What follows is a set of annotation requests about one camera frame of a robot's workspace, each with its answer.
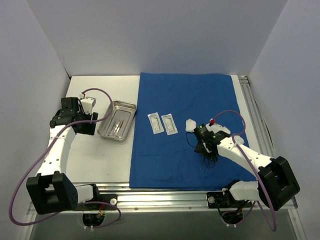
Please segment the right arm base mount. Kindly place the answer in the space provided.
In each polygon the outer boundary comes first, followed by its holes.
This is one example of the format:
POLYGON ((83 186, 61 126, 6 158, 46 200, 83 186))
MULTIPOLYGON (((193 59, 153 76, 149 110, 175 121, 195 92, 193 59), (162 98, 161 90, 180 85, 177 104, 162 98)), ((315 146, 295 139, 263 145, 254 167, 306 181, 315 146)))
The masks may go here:
POLYGON ((253 206, 252 201, 235 200, 228 190, 207 192, 206 199, 207 207, 216 209, 227 227, 236 228, 245 219, 244 209, 253 206))

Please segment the stainless steel tray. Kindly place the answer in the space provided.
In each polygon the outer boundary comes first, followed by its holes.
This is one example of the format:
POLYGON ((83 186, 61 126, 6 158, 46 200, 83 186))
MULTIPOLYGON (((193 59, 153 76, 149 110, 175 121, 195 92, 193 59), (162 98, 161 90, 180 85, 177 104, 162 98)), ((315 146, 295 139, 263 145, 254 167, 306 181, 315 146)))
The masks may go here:
POLYGON ((115 142, 123 142, 129 129, 131 127, 133 118, 137 111, 137 105, 134 103, 129 103, 120 100, 114 100, 112 105, 110 105, 105 112, 105 116, 110 113, 110 115, 101 122, 97 133, 100 137, 112 140, 115 142), (113 136, 113 129, 115 124, 118 123, 120 120, 125 121, 125 129, 122 137, 115 137, 113 136))

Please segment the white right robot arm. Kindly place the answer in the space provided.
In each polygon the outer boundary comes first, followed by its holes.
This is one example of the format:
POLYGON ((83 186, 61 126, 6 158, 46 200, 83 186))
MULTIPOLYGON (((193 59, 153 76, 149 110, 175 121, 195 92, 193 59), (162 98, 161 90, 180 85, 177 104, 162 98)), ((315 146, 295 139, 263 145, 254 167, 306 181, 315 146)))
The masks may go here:
POLYGON ((273 158, 244 145, 238 135, 219 124, 201 124, 192 130, 197 139, 195 152, 204 157, 227 158, 255 176, 255 181, 234 180, 222 190, 227 206, 240 201, 263 202, 278 211, 300 192, 300 186, 288 162, 282 156, 273 158))

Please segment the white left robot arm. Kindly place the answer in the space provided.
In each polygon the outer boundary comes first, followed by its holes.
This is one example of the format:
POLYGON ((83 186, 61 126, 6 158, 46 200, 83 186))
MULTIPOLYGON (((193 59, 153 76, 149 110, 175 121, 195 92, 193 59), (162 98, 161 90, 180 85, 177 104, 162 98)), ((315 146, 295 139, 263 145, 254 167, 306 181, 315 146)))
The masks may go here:
POLYGON ((83 203, 88 209, 100 206, 101 197, 94 183, 75 186, 65 171, 73 140, 77 134, 95 134, 98 113, 93 97, 64 97, 51 119, 49 146, 36 176, 29 177, 26 188, 39 215, 76 210, 83 203))

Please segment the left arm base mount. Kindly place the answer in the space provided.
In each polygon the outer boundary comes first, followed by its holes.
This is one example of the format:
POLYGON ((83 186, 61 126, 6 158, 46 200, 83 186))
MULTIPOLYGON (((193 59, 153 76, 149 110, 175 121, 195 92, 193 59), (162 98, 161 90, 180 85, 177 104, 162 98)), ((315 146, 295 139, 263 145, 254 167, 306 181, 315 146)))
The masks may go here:
POLYGON ((100 229, 110 226, 121 219, 122 213, 117 206, 118 196, 116 194, 102 194, 97 199, 92 199, 82 203, 80 206, 84 210, 97 211, 97 213, 83 213, 80 223, 85 228, 100 229), (107 219, 107 211, 117 213, 115 219, 107 219))

